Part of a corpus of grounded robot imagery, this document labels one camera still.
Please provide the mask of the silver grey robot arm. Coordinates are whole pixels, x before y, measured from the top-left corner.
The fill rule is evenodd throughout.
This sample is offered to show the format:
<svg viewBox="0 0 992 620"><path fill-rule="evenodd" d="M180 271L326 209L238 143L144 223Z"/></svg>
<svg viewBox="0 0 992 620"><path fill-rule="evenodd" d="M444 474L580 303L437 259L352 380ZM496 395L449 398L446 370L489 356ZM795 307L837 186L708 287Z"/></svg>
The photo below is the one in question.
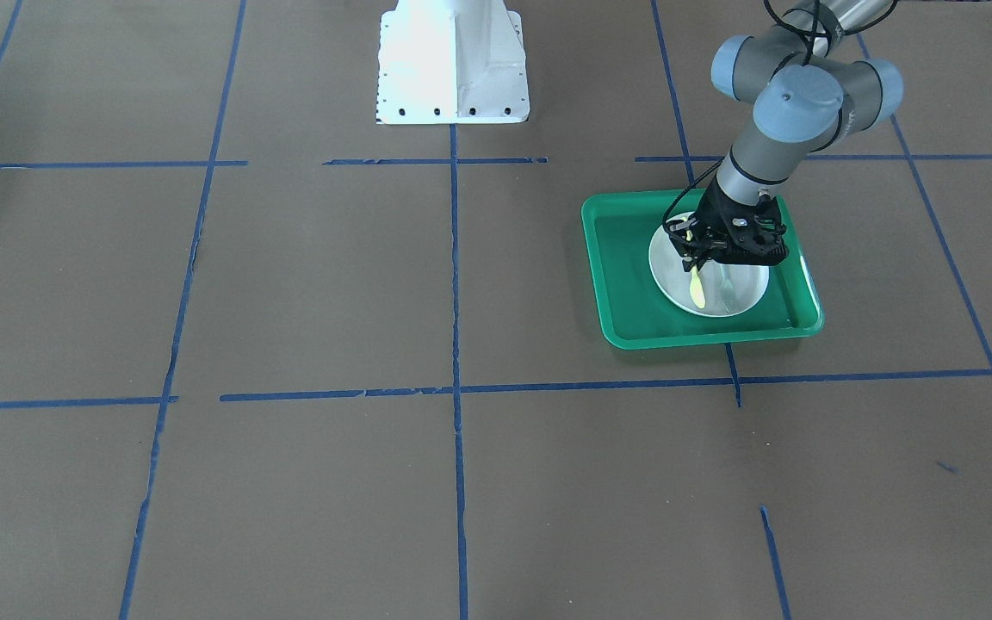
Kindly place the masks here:
<svg viewBox="0 0 992 620"><path fill-rule="evenodd" d="M726 40L712 60L717 90L749 103L752 118L692 215L662 216L686 272L708 262L772 267L789 255L778 194L803 159L890 118L904 78L886 60L831 59L846 38L892 15L894 1L800 1L761 36Z"/></svg>

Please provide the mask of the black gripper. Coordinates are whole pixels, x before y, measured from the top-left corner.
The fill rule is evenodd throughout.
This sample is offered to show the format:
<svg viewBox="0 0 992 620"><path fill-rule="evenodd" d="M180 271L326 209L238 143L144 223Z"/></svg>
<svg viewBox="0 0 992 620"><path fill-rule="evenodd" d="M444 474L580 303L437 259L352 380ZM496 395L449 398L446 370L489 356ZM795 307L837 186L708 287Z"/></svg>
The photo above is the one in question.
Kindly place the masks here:
<svg viewBox="0 0 992 620"><path fill-rule="evenodd" d="M680 256L684 270L704 270L708 262L714 262L720 252L727 248L723 217L730 214L761 213L768 211L768 194L757 192L754 201L734 200L719 184L710 184L704 190L692 216L692 236L674 237L674 250Z"/></svg>

